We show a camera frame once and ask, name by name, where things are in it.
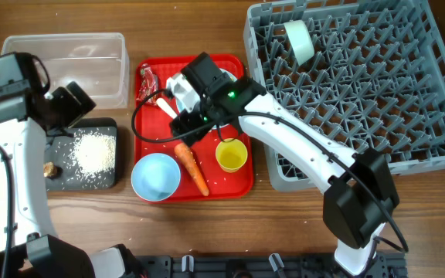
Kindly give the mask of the pile of white rice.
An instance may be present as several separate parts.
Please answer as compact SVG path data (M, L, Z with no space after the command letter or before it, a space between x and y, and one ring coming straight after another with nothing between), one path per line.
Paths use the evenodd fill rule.
M115 168L116 137L102 134L96 128L92 131L79 129L74 133L67 167L75 167L73 174L77 181L92 181L106 178Z

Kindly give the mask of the light blue bowl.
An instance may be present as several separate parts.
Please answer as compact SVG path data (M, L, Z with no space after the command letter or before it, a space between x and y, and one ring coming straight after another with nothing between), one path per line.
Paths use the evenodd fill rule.
M181 182L178 163L162 153L141 158L131 172L131 185L136 195L148 202L160 202L171 197Z

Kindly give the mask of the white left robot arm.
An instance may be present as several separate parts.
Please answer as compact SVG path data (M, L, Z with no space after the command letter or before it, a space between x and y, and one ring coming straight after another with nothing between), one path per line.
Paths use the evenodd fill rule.
M89 255L56 234L43 175L47 133L65 136L95 103L74 82L49 88L37 56L0 56L0 277L143 277L123 244Z

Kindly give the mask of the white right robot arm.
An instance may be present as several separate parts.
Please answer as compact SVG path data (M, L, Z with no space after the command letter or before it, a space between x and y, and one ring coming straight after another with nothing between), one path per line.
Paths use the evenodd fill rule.
M282 154L310 178L324 197L323 221L338 240L335 262L349 276L367 273L386 224L400 241L393 248L408 252L392 219L399 195L382 153L371 147L357 152L325 137L283 108L254 79L232 80L207 53L195 57L136 108L161 95L185 107L169 124L169 141L192 146L213 128L230 124Z

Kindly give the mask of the brown food scrap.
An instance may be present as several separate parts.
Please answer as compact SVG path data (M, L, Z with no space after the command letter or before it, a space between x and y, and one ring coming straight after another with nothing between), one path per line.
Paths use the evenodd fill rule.
M58 174L58 167L53 162L47 162L43 165L43 174L45 178L54 178Z

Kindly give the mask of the mint green bowl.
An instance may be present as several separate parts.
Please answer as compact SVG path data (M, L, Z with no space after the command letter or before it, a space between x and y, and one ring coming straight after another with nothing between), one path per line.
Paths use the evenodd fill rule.
M284 28L290 46L299 66L314 56L314 45L304 21L290 21L284 23Z

